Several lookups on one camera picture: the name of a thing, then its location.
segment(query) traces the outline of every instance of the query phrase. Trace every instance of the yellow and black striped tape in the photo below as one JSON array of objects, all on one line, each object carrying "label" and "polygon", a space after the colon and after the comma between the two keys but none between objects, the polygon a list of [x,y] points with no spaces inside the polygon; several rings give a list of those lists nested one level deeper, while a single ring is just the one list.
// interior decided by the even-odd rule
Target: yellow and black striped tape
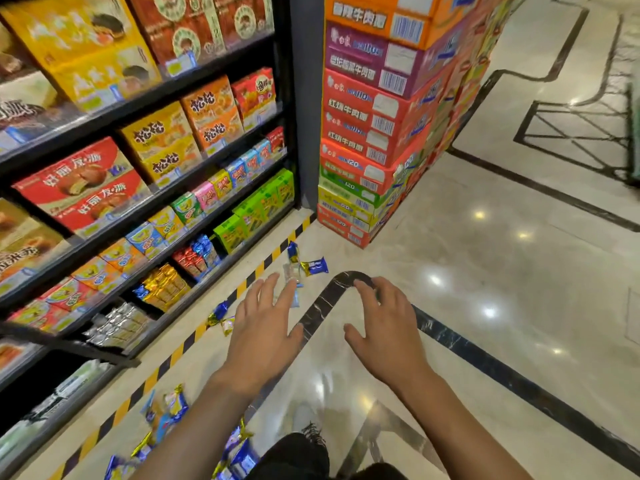
[{"label": "yellow and black striped tape", "polygon": [[[306,229],[316,220],[316,214],[313,213],[309,217],[307,217],[300,226],[293,231],[286,240],[284,240],[279,247],[277,247],[273,252],[263,260],[258,267],[246,277],[246,279],[240,283],[235,290],[229,295],[227,298],[227,302],[231,305],[238,297],[242,296],[249,286],[251,286],[252,282],[256,281],[264,273],[264,270],[267,269],[271,263],[276,260],[283,252],[286,252],[287,247],[291,241],[295,241],[300,234],[302,234]],[[80,448],[78,448],[60,467],[53,473],[52,476],[49,477],[49,480],[61,480],[69,473],[71,470],[76,468],[78,463],[103,439],[112,428],[117,426],[126,416],[126,414],[138,403],[140,399],[142,399],[146,394],[151,392],[156,386],[156,383],[162,376],[164,376],[169,369],[171,369],[180,357],[182,357],[187,350],[191,348],[194,343],[196,343],[199,339],[202,338],[204,332],[209,328],[206,320],[198,325],[196,330],[187,337],[187,339],[173,351],[169,357],[167,357],[161,364],[156,368],[153,373],[140,384],[135,391],[133,391],[132,395],[129,396],[126,401],[124,401],[116,411],[111,414],[107,418],[106,421],[100,425],[100,428],[97,428],[94,432],[92,432],[87,439],[85,439],[84,443]]]}]

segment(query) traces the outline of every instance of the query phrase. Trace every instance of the stack of boxes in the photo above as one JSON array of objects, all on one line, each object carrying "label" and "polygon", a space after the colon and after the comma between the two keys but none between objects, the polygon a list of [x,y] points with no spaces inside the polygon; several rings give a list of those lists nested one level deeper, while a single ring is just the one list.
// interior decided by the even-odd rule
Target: stack of boxes
[{"label": "stack of boxes", "polygon": [[325,0],[318,220],[364,248],[448,147],[513,0]]}]

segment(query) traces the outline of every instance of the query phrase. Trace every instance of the right hand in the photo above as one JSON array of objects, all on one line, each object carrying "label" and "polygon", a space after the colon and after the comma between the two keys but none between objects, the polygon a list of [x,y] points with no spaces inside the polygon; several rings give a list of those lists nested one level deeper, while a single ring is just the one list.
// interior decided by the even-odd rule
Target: right hand
[{"label": "right hand", "polygon": [[373,283],[380,293],[380,304],[372,288],[359,280],[354,282],[364,307],[365,337],[346,324],[344,339],[371,375],[398,394],[433,371],[407,297],[385,278],[373,278]]}]

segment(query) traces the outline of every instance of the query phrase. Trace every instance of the tile floor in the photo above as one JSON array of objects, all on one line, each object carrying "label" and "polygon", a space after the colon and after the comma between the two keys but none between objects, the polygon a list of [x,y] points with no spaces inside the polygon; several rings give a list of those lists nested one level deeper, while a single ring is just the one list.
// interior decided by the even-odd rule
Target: tile floor
[{"label": "tile floor", "polygon": [[[503,71],[500,80],[370,247],[318,223],[298,238],[302,257],[324,255],[330,273],[305,282],[290,326],[315,313],[335,275],[388,277],[439,327],[460,334],[447,341],[423,329],[430,363],[536,480],[640,475],[640,241],[632,226],[640,207],[621,181],[626,108],[612,89],[640,47],[634,10],[636,0],[524,0],[492,56],[488,77]],[[308,213],[292,212],[17,478],[51,476]],[[258,452],[288,433],[293,410],[308,402],[320,411],[332,474],[383,458],[410,480],[446,478],[409,412],[342,339],[343,323],[363,326],[356,291],[315,317],[319,327],[252,413]],[[227,346],[220,327],[205,332],[156,389],[182,382],[196,397]],[[147,432],[142,403],[69,480],[101,479],[110,455],[132,450]],[[354,453],[358,441],[364,456]]]}]

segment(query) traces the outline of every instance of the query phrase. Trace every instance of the person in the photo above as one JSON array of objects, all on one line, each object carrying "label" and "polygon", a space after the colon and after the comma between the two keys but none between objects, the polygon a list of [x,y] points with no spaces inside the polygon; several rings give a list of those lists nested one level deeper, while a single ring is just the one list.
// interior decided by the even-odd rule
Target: person
[{"label": "person", "polygon": [[[288,333],[296,290],[288,282],[273,304],[278,275],[256,281],[236,309],[227,359],[174,430],[135,471],[133,480],[209,480],[232,430],[261,387],[279,375],[301,349],[301,324]],[[447,383],[429,366],[415,312],[404,293],[384,278],[376,290],[355,287],[364,307],[365,336],[352,324],[344,338],[377,379],[388,385],[433,444],[452,480],[532,480],[480,425]],[[324,480],[329,457],[320,431],[308,424],[280,439],[252,469],[249,480]],[[395,467],[377,463],[357,480],[402,479]]]}]

